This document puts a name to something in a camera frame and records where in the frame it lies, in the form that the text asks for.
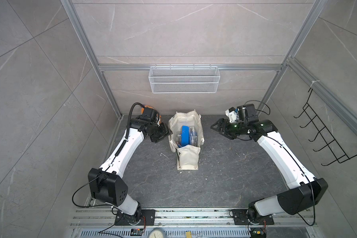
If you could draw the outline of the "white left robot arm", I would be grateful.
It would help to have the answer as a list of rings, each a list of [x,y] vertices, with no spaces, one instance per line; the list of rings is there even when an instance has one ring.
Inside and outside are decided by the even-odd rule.
[[[168,126],[161,122],[157,110],[134,103],[120,143],[98,169],[91,169],[88,173],[91,196],[115,206],[128,216],[139,215],[140,205],[129,195],[128,186],[123,181],[126,167],[145,138],[158,143],[171,134]]]

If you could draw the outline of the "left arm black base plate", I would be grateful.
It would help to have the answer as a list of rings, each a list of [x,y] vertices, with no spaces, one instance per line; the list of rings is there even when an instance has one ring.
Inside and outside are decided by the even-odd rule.
[[[116,226],[153,226],[155,222],[156,210],[137,210],[134,215],[127,215],[121,211],[116,214]]]

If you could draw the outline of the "beige canvas bag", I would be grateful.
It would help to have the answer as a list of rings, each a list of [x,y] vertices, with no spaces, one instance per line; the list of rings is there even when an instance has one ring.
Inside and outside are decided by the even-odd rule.
[[[201,115],[195,110],[176,113],[169,120],[171,150],[177,156],[178,170],[198,170],[200,147],[204,144]]]

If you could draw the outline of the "blue compass set case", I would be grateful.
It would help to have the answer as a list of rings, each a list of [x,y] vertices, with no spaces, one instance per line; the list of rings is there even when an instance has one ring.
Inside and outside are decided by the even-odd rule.
[[[185,147],[190,144],[190,129],[188,126],[181,127],[181,141],[180,144],[182,147]]]

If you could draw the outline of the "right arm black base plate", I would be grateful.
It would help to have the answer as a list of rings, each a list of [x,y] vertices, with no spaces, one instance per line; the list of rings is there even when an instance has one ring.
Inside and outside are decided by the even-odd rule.
[[[272,215],[260,216],[251,209],[232,209],[229,215],[235,225],[274,225]]]

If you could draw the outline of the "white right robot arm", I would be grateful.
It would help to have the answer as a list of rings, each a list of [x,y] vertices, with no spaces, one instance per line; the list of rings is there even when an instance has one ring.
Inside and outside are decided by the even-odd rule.
[[[230,140],[238,139],[241,135],[249,136],[266,151],[286,182],[287,191],[252,202],[249,209],[253,215],[257,217],[277,213],[295,215],[315,207],[320,202],[328,188],[328,183],[325,179],[314,176],[299,161],[270,120],[244,124],[219,119],[211,129]]]

